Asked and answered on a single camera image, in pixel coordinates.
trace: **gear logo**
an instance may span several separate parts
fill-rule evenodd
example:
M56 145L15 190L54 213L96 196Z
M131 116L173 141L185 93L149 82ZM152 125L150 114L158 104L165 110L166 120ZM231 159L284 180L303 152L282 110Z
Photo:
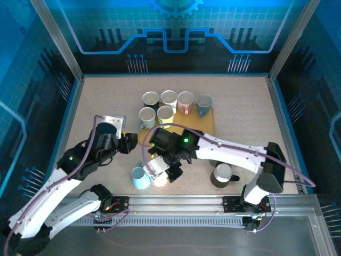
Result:
M167 18L185 18L186 14L192 15L192 11L197 11L198 5L203 4L203 0L151 0L155 11L160 15L165 14Z

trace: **pink mug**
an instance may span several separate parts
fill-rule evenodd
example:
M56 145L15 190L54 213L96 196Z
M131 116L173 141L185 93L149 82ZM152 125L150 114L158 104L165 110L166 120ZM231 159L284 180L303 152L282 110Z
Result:
M179 112L183 113L184 115L188 115L193 107L194 96L190 92L181 92L177 96L177 108Z

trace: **black mug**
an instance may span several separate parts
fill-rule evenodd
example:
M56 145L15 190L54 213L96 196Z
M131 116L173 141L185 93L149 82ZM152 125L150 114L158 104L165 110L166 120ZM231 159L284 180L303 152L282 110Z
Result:
M217 188L226 187L230 181L239 181L239 176L233 175L228 164L219 164L210 175L210 180Z
M146 92L142 96L142 100L145 107L151 107L155 111L159 109L160 97L156 92Z

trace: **blue wall panel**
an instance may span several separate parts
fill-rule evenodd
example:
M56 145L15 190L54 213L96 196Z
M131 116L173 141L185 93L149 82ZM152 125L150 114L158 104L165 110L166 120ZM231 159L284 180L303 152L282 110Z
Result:
M144 74L267 73L305 2L47 3L83 72Z
M7 215L34 195L26 168L44 176L75 78L28 0L0 1L0 23L0 214Z

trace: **mug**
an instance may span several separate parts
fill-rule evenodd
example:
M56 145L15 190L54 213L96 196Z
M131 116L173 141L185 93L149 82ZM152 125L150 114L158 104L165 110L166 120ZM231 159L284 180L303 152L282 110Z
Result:
M177 103L177 94L174 91L164 91L161 94L161 101L164 105L170 106L173 109L173 112L176 113L176 103Z
M181 92L177 97L177 108L184 115L188 115L193 107L194 96L190 92Z
M146 92L142 96L142 100L145 107L151 107L155 111L158 110L160 97L156 92Z
M208 114L213 104L213 99L208 94L201 94L197 98L197 111L200 117Z
M239 176L232 175L231 167L228 164L218 165L211 173L210 180L217 188L226 187L230 181L238 181Z
M156 112L156 115L158 116L160 124L173 123L174 121L174 112L170 106L160 107ZM167 129L169 127L170 125L163 126L164 129Z
M139 112L141 120L140 129L152 129L155 125L155 111L150 107L144 107Z
M137 189L145 189L150 184L150 178L142 167L137 166L132 170L132 182Z

